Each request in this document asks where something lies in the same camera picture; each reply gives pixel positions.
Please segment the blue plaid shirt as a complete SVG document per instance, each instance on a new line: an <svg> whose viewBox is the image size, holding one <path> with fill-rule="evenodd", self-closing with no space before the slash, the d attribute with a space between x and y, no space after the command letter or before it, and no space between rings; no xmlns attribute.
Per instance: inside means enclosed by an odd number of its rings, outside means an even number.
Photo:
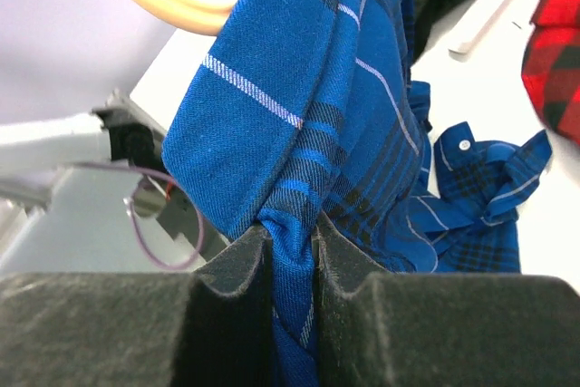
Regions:
<svg viewBox="0 0 580 387"><path fill-rule="evenodd" d="M319 218L391 272L516 273L517 206L550 156L430 143L430 87L410 78L412 0L238 0L162 146L166 169L230 239L273 240L277 386L318 383Z"/></svg>

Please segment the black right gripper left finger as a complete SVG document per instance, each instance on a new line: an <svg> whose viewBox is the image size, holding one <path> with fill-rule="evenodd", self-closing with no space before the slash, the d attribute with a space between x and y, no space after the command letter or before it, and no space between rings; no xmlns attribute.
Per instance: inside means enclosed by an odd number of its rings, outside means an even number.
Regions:
<svg viewBox="0 0 580 387"><path fill-rule="evenodd" d="M271 237L191 273L19 274L1 282L4 386L267 386Z"/></svg>

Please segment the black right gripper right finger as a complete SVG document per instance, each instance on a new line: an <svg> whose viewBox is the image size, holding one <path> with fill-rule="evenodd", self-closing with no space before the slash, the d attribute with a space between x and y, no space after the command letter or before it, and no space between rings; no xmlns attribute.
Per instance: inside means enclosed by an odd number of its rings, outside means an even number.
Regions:
<svg viewBox="0 0 580 387"><path fill-rule="evenodd" d="M579 297L514 274L395 274L327 217L319 250L323 386L576 386Z"/></svg>

